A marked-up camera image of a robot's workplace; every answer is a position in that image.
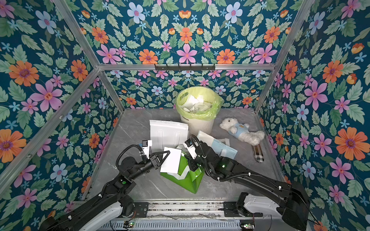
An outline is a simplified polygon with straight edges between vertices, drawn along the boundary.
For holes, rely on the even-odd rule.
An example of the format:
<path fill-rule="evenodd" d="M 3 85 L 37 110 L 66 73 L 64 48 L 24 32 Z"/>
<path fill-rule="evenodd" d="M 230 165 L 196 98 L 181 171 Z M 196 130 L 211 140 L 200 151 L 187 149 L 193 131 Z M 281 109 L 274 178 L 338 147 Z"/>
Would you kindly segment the green white paper bag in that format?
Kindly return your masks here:
<path fill-rule="evenodd" d="M 202 167 L 198 167 L 195 171 L 190 170 L 185 153 L 182 153 L 180 158 L 178 173 L 160 173 L 164 178 L 194 194 L 197 193 L 204 174 Z"/>

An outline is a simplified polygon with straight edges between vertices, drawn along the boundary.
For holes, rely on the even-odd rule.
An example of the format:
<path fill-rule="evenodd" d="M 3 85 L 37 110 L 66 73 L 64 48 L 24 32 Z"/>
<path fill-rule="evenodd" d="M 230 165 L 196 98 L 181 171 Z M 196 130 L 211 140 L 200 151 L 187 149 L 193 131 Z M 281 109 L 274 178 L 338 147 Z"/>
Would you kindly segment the pink blue gradient paper bag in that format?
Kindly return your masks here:
<path fill-rule="evenodd" d="M 238 151 L 230 146 L 230 140 L 228 138 L 216 139 L 202 131 L 198 132 L 197 138 L 210 146 L 221 157 L 234 159 L 237 155 Z"/>

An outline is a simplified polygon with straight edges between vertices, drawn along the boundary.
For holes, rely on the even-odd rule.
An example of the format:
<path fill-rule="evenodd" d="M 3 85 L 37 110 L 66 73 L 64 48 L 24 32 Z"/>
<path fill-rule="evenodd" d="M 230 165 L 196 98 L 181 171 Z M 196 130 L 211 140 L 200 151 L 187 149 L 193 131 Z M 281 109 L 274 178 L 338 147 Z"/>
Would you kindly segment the white paper receipt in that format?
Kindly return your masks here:
<path fill-rule="evenodd" d="M 168 155 L 164 155 L 165 161 L 161 166 L 161 173 L 177 174 L 180 165 L 182 151 L 176 148 L 164 147 L 164 151 L 169 151 Z"/>

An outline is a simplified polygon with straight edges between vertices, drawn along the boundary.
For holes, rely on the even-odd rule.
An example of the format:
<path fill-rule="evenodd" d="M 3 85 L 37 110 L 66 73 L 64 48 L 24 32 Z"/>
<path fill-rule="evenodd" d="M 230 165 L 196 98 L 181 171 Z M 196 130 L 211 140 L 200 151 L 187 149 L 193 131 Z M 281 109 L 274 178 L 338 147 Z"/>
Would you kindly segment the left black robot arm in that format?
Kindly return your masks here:
<path fill-rule="evenodd" d="M 98 195 L 65 215 L 47 218 L 40 230 L 96 231 L 122 213 L 131 215 L 134 201 L 129 193 L 136 186 L 134 180 L 153 168 L 160 168 L 170 153 L 161 151 L 147 156 L 138 144 L 128 146 L 116 159 L 118 175 L 107 182 Z"/>

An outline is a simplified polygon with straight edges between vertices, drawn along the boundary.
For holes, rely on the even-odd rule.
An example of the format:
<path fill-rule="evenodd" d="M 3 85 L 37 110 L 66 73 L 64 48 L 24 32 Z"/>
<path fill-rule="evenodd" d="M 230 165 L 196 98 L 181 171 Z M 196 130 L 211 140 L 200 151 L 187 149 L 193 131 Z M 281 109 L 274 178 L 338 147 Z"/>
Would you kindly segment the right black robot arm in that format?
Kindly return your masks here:
<path fill-rule="evenodd" d="M 217 182 L 234 182 L 260 193 L 260 196 L 241 193 L 236 204 L 239 214 L 275 215 L 297 230 L 306 230 L 310 198 L 301 183 L 280 182 L 252 171 L 234 159 L 219 156 L 194 135 L 184 142 L 184 147 L 190 153 L 191 170 L 202 167 Z"/>

